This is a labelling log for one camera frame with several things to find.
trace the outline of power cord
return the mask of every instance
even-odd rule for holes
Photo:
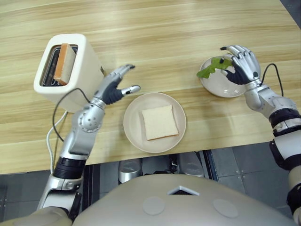
[[[62,115],[62,117],[59,119],[59,121],[56,122],[55,126],[57,126],[66,117],[67,114],[68,114],[68,112],[65,111],[64,114]],[[53,129],[54,129],[54,127],[51,127],[46,135],[46,144],[47,144],[47,148],[48,148],[49,155],[50,155],[50,173],[51,174],[53,173],[54,158],[53,158],[52,149],[50,146],[49,137],[50,137],[50,133],[52,132]]]
[[[169,173],[172,173],[172,174],[174,174],[177,170],[170,170],[170,169],[166,169],[166,170],[164,170],[165,172],[169,172]]]
[[[71,94],[72,92],[76,91],[76,90],[79,90],[79,91],[82,93],[82,95],[84,96],[84,98],[86,99],[86,101],[87,101],[88,103],[90,103],[90,101],[89,101],[89,99],[87,98],[87,96],[85,95],[84,91],[83,91],[82,89],[80,89],[80,88],[75,88],[75,89],[70,90],[68,93],[66,93],[64,96],[62,96],[62,98],[57,102],[57,104],[56,104],[56,106],[55,106],[55,110],[53,111],[53,115],[52,115],[52,127],[53,127],[53,129],[54,129],[56,135],[58,136],[58,138],[60,138],[60,140],[61,140],[62,142],[64,142],[64,139],[61,137],[61,135],[59,134],[59,132],[56,130],[56,127],[55,127],[55,113],[56,113],[56,111],[57,111],[58,106],[59,106],[60,103],[65,99],[65,97],[68,96],[69,94]]]
[[[65,121],[66,121],[66,118],[67,118],[67,115],[68,115],[68,113],[66,114],[66,116],[64,117],[64,120],[62,121],[62,123],[61,123],[61,126],[60,126],[60,129],[59,129],[59,133],[61,133],[61,131],[62,131],[62,128],[63,128],[63,126],[64,126],[64,123],[65,123]],[[54,155],[53,155],[53,167],[55,166],[55,161],[56,161],[56,153],[57,153],[57,147],[58,147],[58,142],[59,142],[59,138],[58,138],[58,136],[56,136],[56,139],[55,139],[55,152],[54,152]]]
[[[265,78],[265,74],[266,74],[268,68],[269,68],[271,65],[273,65],[273,66],[275,67],[275,69],[276,69],[276,74],[277,74],[278,81],[279,81],[279,85],[280,85],[280,89],[281,89],[281,96],[284,96],[284,94],[283,94],[283,87],[282,87],[282,83],[281,83],[279,71],[278,71],[278,68],[277,68],[276,64],[274,64],[274,63],[269,64],[269,65],[265,68],[265,70],[264,70],[264,72],[263,72],[262,81],[261,81],[260,86],[262,86],[263,81],[264,81],[264,78]]]

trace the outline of floor tile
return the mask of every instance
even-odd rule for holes
[[[240,175],[218,178],[219,182],[227,187],[245,194],[245,188]]]
[[[286,205],[288,172],[284,169],[266,170],[243,175],[246,194],[271,207]]]
[[[218,177],[239,174],[238,166],[231,147],[213,149],[211,152]]]
[[[118,186],[118,161],[100,164],[100,192],[109,192]]]
[[[269,149],[269,143],[233,147],[241,173],[280,169]]]
[[[25,174],[8,175],[7,202],[40,200],[50,171],[36,171]]]
[[[4,220],[11,220],[28,216],[36,211],[38,204],[39,201],[6,203]]]

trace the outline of plate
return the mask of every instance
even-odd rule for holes
[[[173,106],[175,123],[179,135],[147,140],[142,110],[155,107]],[[123,128],[128,140],[144,152],[161,153],[175,147],[183,138],[186,130],[186,116],[181,105],[172,97],[163,93],[148,93],[133,100],[124,114]]]
[[[208,67],[211,64],[211,58],[206,60],[200,70]],[[228,67],[227,70],[234,73],[234,67]],[[221,73],[220,69],[216,69],[213,74],[210,74],[208,79],[201,78],[203,86],[212,94],[219,97],[238,97],[246,91],[245,86],[237,85],[227,79]]]

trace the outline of black cylinder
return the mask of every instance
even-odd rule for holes
[[[59,158],[53,176],[63,179],[79,179],[83,173],[86,160]]]
[[[283,108],[271,114],[269,117],[269,121],[272,127],[275,127],[278,123],[282,121],[298,118],[301,118],[301,115],[297,110],[292,108]]]

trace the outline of black cable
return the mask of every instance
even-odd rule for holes
[[[269,64],[269,65],[265,68],[264,73],[263,73],[263,76],[262,76],[262,81],[261,81],[260,86],[262,86],[263,81],[264,81],[264,78],[265,78],[265,74],[266,74],[268,68],[269,68],[271,65],[273,65],[273,66],[275,67],[275,69],[276,69],[276,73],[277,73],[277,77],[278,77],[278,81],[279,81],[279,85],[280,85],[280,89],[281,89],[281,96],[284,96],[284,94],[283,94],[283,87],[282,87],[282,83],[281,83],[279,71],[278,71],[278,68],[277,68],[276,64],[274,64],[274,63]]]
[[[71,94],[73,91],[76,91],[76,90],[79,90],[82,95],[84,96],[84,98],[86,99],[86,101],[88,103],[90,103],[89,99],[87,98],[87,96],[85,95],[84,91],[82,91],[80,88],[75,88],[75,89],[72,89],[70,90],[68,93],[66,93],[64,96],[62,96],[62,98],[57,102],[56,106],[55,106],[55,110],[53,111],[53,115],[52,115],[52,126],[53,126],[53,130],[55,131],[56,135],[58,136],[58,138],[60,138],[61,141],[64,142],[64,139],[61,137],[61,135],[59,134],[59,132],[56,130],[56,127],[55,127],[55,113],[57,111],[57,108],[58,106],[60,105],[60,103],[64,100],[64,98],[66,96],[68,96],[69,94]]]
[[[166,170],[164,170],[165,172],[166,171],[169,171],[169,173],[172,173],[172,174],[174,174],[175,172],[176,172],[176,170],[170,170],[170,169],[166,169]]]

